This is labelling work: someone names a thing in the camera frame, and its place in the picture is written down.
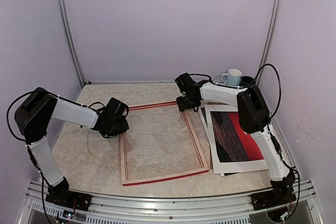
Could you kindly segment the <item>red wooden picture frame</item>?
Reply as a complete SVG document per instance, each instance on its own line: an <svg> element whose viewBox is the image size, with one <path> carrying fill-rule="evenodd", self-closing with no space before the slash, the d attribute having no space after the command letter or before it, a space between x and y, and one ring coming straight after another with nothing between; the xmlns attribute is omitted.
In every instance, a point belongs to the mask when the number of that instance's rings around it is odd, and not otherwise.
<svg viewBox="0 0 336 224"><path fill-rule="evenodd" d="M175 101L130 108L120 136L121 182L137 186L209 171L189 115Z"/></svg>

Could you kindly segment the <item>red sunset photo white border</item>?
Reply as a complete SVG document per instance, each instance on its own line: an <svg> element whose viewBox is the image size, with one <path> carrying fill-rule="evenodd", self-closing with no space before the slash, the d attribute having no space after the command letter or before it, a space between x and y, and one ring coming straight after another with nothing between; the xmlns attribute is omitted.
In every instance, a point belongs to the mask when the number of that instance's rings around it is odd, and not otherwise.
<svg viewBox="0 0 336 224"><path fill-rule="evenodd" d="M213 172L234 174L266 170L264 157L253 138L239 125L231 105L204 105Z"/></svg>

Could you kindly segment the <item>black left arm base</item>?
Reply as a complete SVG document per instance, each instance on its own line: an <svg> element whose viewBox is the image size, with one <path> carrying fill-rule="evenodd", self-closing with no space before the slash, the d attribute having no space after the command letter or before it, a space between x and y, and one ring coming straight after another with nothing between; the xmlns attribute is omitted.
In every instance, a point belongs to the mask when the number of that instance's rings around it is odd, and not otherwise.
<svg viewBox="0 0 336 224"><path fill-rule="evenodd" d="M88 211L92 196L71 190L57 190L48 188L46 201L58 206L71 208L73 210Z"/></svg>

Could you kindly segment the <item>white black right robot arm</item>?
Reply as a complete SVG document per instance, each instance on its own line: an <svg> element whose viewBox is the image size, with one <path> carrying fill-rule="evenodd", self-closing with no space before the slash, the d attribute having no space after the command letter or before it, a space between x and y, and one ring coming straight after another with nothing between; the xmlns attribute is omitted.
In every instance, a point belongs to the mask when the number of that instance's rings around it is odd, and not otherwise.
<svg viewBox="0 0 336 224"><path fill-rule="evenodd" d="M238 109L240 127L257 143L270 171L272 190L268 194L269 201L279 205L287 199L296 178L293 169L285 164L260 89L255 84L242 88L215 84L210 76L207 80L196 82L187 72L179 75L175 83L182 94L176 98L180 111L196 109L201 106L202 100L224 103Z"/></svg>

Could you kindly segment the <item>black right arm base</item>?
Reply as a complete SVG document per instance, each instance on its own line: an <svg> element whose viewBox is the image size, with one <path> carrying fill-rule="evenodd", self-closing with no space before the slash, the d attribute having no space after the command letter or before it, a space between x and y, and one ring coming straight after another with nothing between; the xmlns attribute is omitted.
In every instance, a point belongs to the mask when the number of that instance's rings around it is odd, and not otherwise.
<svg viewBox="0 0 336 224"><path fill-rule="evenodd" d="M296 178L289 173L282 180L271 180L271 190L251 195L254 211L276 207L297 200L293 184Z"/></svg>

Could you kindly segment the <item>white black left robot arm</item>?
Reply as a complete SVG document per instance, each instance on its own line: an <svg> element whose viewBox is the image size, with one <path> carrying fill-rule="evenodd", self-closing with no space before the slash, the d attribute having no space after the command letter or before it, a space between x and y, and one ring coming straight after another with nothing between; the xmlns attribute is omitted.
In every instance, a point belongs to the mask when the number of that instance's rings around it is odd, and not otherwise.
<svg viewBox="0 0 336 224"><path fill-rule="evenodd" d="M22 96L24 102L16 109L14 120L42 178L54 188L53 197L66 206L73 193L61 173L47 140L50 121L58 120L87 127L104 138L114 138L129 129L129 106L116 98L99 109L79 104L38 87Z"/></svg>

